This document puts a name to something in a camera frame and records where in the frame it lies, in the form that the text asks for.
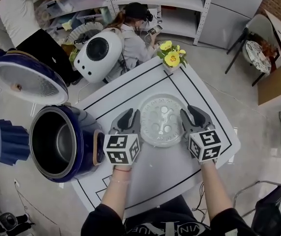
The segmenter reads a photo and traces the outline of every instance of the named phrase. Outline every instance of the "black shirt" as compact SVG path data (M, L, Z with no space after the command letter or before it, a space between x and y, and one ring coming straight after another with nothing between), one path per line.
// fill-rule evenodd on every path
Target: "black shirt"
M88 215L81 236L225 236L235 229L237 234L232 236L256 235L233 208L219 213L210 222L210 227L185 214L156 210L139 225L126 230L116 212L100 204Z

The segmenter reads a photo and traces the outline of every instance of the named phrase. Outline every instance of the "black hat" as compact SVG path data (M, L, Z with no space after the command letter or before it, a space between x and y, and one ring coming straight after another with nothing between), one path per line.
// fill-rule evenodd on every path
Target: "black hat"
M152 14L149 12L148 8L139 2L128 4L125 6L124 10L126 17L152 21Z

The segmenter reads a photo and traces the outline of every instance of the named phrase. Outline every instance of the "yellow flower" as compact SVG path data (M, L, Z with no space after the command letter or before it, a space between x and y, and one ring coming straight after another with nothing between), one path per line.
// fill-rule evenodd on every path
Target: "yellow flower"
M177 51L178 51L179 54L186 54L185 50L180 50L180 46L179 45L177 45L176 48L177 48Z
M170 40L168 40L165 43L161 44L160 49L167 50L167 49L170 49L171 46L172 46L172 42Z
M165 62L168 66L175 67L180 63L180 56L178 52L169 52L165 56Z

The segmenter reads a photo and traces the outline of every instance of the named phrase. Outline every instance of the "long brown hair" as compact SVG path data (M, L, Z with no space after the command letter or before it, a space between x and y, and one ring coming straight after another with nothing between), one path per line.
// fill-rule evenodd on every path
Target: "long brown hair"
M136 18L126 17L124 11L120 11L112 23L108 24L106 28L118 28L120 30L121 25L124 23L135 23L137 20Z

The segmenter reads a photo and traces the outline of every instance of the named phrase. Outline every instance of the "black cap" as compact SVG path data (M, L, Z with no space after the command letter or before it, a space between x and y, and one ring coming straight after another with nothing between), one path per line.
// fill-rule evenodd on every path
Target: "black cap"
M125 16L130 18L147 20L148 9L145 5L139 2L133 2L125 6Z

